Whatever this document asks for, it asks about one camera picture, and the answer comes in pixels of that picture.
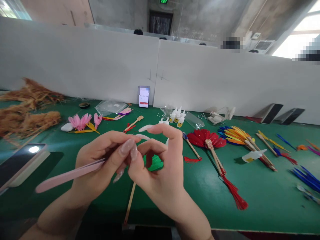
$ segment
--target white partition board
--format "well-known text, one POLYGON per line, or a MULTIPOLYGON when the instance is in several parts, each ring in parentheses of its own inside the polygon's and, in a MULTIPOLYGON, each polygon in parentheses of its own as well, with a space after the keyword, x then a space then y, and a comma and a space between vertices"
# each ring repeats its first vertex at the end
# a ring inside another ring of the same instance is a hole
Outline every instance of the white partition board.
POLYGON ((320 125, 320 67, 254 53, 232 53, 208 46, 161 41, 155 107, 190 111, 236 107, 235 115, 253 116, 271 103, 279 115, 306 111, 297 122, 320 125))
POLYGON ((0 88, 28 77, 72 97, 138 103, 150 86, 153 104, 159 39, 0 17, 0 88))

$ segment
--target red feather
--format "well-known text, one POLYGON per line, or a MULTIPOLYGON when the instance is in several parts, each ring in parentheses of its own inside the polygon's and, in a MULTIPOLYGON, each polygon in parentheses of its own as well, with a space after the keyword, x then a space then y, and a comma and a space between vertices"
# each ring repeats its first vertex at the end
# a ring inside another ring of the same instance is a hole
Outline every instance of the red feather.
POLYGON ((227 140, 219 138, 215 132, 210 133, 207 129, 194 130, 194 132, 189 133, 187 137, 191 144, 202 148, 208 148, 206 144, 207 139, 212 141, 214 148, 224 147, 227 144, 227 140))

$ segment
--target red feather fan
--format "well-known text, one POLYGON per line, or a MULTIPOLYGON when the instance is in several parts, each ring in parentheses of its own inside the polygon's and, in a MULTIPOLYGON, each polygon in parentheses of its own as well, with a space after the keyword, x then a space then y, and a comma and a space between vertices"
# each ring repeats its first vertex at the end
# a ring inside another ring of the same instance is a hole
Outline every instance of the red feather fan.
POLYGON ((210 133, 210 131, 206 129, 195 130, 193 133, 189 133, 187 136, 191 144, 211 150, 211 153, 219 170, 219 174, 222 177, 224 183, 227 185, 229 191, 233 195, 238 209, 247 209, 248 203, 238 194, 239 189, 226 178, 226 171, 222 167, 220 160, 214 151, 214 148, 224 147, 227 144, 227 141, 225 139, 219 138, 219 136, 215 132, 210 133))

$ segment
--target phone screen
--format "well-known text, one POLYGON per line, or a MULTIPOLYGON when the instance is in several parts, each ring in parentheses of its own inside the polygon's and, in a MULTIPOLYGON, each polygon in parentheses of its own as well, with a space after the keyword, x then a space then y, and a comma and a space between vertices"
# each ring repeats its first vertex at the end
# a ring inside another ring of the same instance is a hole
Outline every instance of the phone screen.
POLYGON ((27 144, 0 165, 0 187, 9 181, 45 144, 27 144))
POLYGON ((296 108, 293 113, 290 114, 289 117, 287 117, 286 120, 284 120, 281 124, 282 125, 290 125, 291 123, 293 123, 294 120, 296 120, 300 115, 301 113, 304 112, 304 109, 301 109, 301 108, 296 108))
POLYGON ((271 110, 268 112, 267 116, 263 119, 261 123, 264 123, 264 124, 271 123, 282 107, 283 107, 282 104, 274 104, 271 110))
POLYGON ((149 106, 150 86, 139 86, 139 107, 149 106))

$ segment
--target clear plastic bag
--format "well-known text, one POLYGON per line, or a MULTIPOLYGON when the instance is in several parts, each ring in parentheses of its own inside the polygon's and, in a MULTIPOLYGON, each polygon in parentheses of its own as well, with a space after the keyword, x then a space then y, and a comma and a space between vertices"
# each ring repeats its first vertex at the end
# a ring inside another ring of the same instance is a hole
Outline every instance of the clear plastic bag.
POLYGON ((111 113, 119 113, 127 107, 126 103, 117 102, 114 100, 101 101, 95 109, 103 117, 108 116, 111 113))
POLYGON ((204 122, 200 118, 197 118, 191 112, 187 112, 185 120, 189 123, 194 129, 200 129, 204 127, 204 122))
POLYGON ((171 105, 166 105, 162 108, 160 108, 161 111, 163 112, 163 119, 167 119, 168 117, 170 117, 170 114, 172 113, 172 111, 174 110, 174 107, 171 105))

